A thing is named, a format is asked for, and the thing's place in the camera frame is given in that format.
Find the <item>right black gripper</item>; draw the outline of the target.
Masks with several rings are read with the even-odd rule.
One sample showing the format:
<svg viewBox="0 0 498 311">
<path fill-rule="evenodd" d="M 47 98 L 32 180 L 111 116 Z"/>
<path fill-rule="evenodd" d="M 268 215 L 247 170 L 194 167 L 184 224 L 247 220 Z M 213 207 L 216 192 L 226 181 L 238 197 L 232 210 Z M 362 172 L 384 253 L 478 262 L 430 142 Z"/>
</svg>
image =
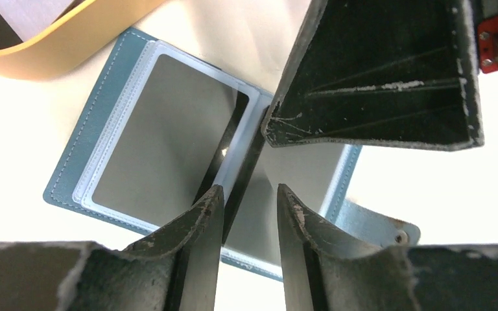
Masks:
<svg viewBox="0 0 498 311">
<path fill-rule="evenodd" d="M 311 1 L 261 131 L 273 147 L 476 148 L 479 62 L 498 71 L 498 1 Z"/>
</svg>

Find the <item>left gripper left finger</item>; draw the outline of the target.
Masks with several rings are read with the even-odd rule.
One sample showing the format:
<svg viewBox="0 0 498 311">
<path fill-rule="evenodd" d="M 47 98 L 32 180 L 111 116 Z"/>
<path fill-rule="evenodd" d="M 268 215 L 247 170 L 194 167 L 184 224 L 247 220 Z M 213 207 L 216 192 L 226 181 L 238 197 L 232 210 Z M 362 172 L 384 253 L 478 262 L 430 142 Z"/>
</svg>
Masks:
<svg viewBox="0 0 498 311">
<path fill-rule="evenodd" d="M 223 189 L 122 251 L 96 242 L 0 242 L 0 310 L 213 310 Z"/>
</svg>

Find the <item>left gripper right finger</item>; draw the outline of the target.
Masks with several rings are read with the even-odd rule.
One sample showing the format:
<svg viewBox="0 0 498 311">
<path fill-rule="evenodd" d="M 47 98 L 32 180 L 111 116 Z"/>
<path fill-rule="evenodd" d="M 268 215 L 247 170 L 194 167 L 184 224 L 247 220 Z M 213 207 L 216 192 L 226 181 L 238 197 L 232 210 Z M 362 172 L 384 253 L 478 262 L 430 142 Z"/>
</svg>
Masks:
<svg viewBox="0 0 498 311">
<path fill-rule="evenodd" d="M 277 214 L 287 310 L 498 310 L 498 244 L 381 248 L 285 184 Z"/>
</svg>

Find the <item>dark credit card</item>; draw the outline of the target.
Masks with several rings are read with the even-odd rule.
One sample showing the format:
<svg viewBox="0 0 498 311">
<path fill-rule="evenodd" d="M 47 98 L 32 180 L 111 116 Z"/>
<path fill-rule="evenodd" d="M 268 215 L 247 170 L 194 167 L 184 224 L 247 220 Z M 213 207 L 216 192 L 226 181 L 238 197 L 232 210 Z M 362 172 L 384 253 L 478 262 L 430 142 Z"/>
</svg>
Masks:
<svg viewBox="0 0 498 311">
<path fill-rule="evenodd" d="M 211 186 L 249 98 L 162 54 L 92 202 L 163 226 Z"/>
</svg>

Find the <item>blue card holder wallet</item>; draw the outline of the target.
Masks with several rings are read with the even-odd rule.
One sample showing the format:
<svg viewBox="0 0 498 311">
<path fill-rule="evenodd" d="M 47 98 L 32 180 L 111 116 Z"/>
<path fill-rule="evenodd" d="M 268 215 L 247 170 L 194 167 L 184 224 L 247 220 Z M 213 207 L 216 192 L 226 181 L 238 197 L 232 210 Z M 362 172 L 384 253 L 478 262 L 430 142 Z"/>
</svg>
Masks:
<svg viewBox="0 0 498 311">
<path fill-rule="evenodd" d="M 272 148 L 260 132 L 272 95 L 140 30 L 114 45 L 43 199 L 147 235 L 213 185 L 224 191 L 224 263 L 281 280 L 276 193 L 375 246 L 417 244 L 420 229 L 353 203 L 361 148 Z"/>
</svg>

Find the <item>oval wooden card tray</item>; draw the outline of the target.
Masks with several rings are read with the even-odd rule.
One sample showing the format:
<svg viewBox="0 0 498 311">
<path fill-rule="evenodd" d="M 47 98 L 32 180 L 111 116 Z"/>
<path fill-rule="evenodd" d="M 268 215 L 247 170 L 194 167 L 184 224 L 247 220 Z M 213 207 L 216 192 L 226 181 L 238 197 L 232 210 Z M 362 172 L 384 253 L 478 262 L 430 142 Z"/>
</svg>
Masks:
<svg viewBox="0 0 498 311">
<path fill-rule="evenodd" d="M 95 54 L 161 1 L 83 1 L 33 38 L 0 49 L 0 76 L 45 80 Z"/>
</svg>

